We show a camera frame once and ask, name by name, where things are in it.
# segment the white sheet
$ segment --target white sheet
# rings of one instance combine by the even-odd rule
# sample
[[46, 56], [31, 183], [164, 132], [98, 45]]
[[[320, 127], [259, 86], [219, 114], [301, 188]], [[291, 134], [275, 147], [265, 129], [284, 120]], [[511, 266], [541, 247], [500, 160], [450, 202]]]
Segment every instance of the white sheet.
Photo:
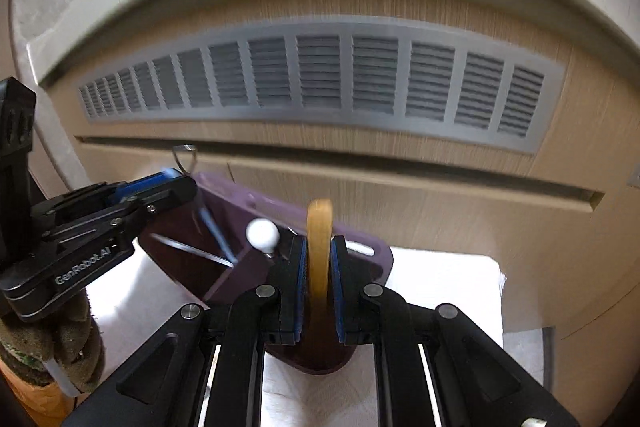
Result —
[[[479, 255], [392, 250], [388, 288], [424, 307], [455, 304], [502, 345], [504, 275], [495, 261]], [[137, 243], [132, 257], [91, 283], [87, 291], [106, 346], [103, 378], [183, 304], [197, 301]], [[324, 377], [305, 375], [266, 355], [263, 427], [369, 427], [376, 425], [377, 417], [371, 346], [360, 346], [345, 367]]]

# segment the brown glove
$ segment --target brown glove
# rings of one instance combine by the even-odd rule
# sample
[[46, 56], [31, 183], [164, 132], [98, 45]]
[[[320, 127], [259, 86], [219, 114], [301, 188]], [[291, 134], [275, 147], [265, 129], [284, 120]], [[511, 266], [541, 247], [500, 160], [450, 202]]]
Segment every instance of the brown glove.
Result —
[[86, 291], [36, 323], [15, 314], [0, 319], [0, 359], [20, 379], [39, 386], [53, 381], [42, 362], [55, 359], [79, 391], [93, 391], [104, 370], [104, 346]]

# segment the vent frame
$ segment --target vent frame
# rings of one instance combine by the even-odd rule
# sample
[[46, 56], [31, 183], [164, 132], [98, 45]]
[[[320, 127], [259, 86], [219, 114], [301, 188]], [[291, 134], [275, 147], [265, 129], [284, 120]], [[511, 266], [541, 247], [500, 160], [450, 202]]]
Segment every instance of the vent frame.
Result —
[[[300, 70], [297, 53], [297, 38], [317, 36], [336, 36], [340, 47], [340, 100], [339, 107], [305, 105], [301, 96]], [[393, 112], [375, 112], [354, 110], [353, 108], [353, 36], [371, 36], [382, 39], [398, 39], [398, 61], [396, 92]], [[289, 70], [290, 100], [286, 105], [260, 106], [248, 41], [284, 38]], [[430, 120], [424, 116], [406, 113], [408, 84], [410, 83], [410, 61], [413, 42], [453, 48], [454, 58], [451, 68], [449, 93], [444, 117], [441, 121]], [[246, 104], [222, 105], [216, 84], [215, 68], [209, 50], [215, 46], [238, 44], [239, 62], [244, 77]], [[183, 96], [183, 107], [166, 107], [161, 92], [154, 62], [162, 58], [172, 58], [174, 68], [180, 67], [178, 54], [201, 50], [204, 61], [212, 105], [191, 107], [185, 97], [186, 88], [182, 71], [176, 70], [177, 89]], [[495, 99], [494, 111], [487, 128], [455, 123], [456, 110], [460, 101], [466, 56], [468, 53], [486, 55], [504, 61], [500, 86]], [[146, 63], [151, 68], [159, 107], [147, 108], [140, 86], [137, 83], [134, 66]], [[503, 132], [500, 127], [502, 113], [507, 103], [511, 77], [514, 68], [525, 68], [543, 75], [544, 82], [538, 96], [538, 103], [532, 114], [525, 136]], [[81, 89], [90, 84], [97, 85], [110, 74], [119, 80], [118, 71], [129, 70], [136, 86], [140, 108], [130, 110], [126, 96], [126, 111], [113, 111], [111, 114], [100, 110], [89, 111], [81, 96]], [[423, 136], [451, 139], [475, 144], [496, 146], [522, 153], [536, 153], [555, 112], [562, 86], [565, 67], [546, 57], [535, 55], [529, 50], [507, 42], [496, 41], [487, 36], [442, 26], [433, 23], [418, 22], [397, 18], [371, 16], [309, 16], [292, 19], [279, 19], [247, 23], [238, 26], [226, 26], [206, 30], [197, 34], [183, 36], [144, 48], [133, 54], [108, 62], [77, 82], [77, 97], [85, 117], [91, 123], [148, 120], [265, 120], [301, 123], [338, 124], [362, 126], [391, 132], [410, 132]]]

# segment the silver bolt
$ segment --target silver bolt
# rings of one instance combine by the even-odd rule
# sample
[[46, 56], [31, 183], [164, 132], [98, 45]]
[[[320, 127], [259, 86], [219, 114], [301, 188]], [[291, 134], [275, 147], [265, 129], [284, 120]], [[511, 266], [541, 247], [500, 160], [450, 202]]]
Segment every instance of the silver bolt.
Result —
[[270, 284], [262, 284], [255, 289], [255, 294], [262, 298], [271, 297], [274, 293], [276, 293], [276, 288]]
[[362, 290], [364, 291], [364, 295], [369, 297], [380, 297], [384, 291], [380, 284], [375, 283], [367, 284]]
[[182, 318], [190, 321], [200, 315], [200, 306], [197, 304], [185, 304], [180, 309], [180, 315], [182, 315]]
[[453, 304], [443, 304], [438, 308], [438, 313], [444, 319], [455, 319], [458, 316], [458, 308]]
[[522, 422], [522, 427], [545, 427], [546, 421], [538, 418], [527, 418]]

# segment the gray ventilation grille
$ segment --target gray ventilation grille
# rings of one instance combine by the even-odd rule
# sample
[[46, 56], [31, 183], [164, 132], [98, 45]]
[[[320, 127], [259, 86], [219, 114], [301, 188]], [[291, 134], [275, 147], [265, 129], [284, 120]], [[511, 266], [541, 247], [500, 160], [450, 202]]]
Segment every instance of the gray ventilation grille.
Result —
[[78, 86], [90, 121], [276, 120], [367, 126], [534, 153], [564, 67], [488, 37], [335, 16], [164, 42]]

